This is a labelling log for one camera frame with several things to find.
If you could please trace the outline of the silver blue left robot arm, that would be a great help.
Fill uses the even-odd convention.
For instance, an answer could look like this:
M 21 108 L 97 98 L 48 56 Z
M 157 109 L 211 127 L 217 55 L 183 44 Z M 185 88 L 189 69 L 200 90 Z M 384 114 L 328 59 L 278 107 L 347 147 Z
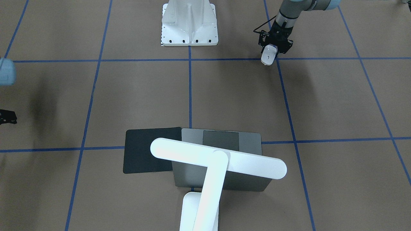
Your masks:
M 265 48 L 275 46 L 278 54 L 286 54 L 293 45 L 289 39 L 295 22 L 303 11 L 331 10 L 339 6 L 340 0 L 283 0 L 278 14 L 272 18 L 270 31 L 257 31 L 258 44 Z

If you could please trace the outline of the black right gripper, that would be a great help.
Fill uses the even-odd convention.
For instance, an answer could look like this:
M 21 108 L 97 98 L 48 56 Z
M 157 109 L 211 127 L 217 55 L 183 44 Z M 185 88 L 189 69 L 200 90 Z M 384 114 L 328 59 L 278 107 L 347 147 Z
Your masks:
M 0 124 L 16 124 L 17 117 L 14 111 L 0 110 Z

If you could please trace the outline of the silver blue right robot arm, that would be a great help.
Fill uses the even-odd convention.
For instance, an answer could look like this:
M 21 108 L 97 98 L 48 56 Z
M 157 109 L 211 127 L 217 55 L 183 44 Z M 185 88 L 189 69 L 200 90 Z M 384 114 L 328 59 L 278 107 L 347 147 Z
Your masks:
M 0 85 L 11 86 L 16 82 L 16 68 L 10 59 L 1 58 L 0 61 Z M 17 117 L 14 111 L 0 110 L 0 124 L 16 124 Z

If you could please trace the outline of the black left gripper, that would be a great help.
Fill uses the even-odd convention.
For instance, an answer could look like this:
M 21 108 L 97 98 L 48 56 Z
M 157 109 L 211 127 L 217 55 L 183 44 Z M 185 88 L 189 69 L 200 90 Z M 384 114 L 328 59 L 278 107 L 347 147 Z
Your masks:
M 291 28 L 272 28 L 269 32 L 260 31 L 258 44 L 265 48 L 267 45 L 271 45 L 277 48 L 278 54 L 286 54 L 293 45 L 293 41 L 289 40 L 289 36 L 292 33 Z

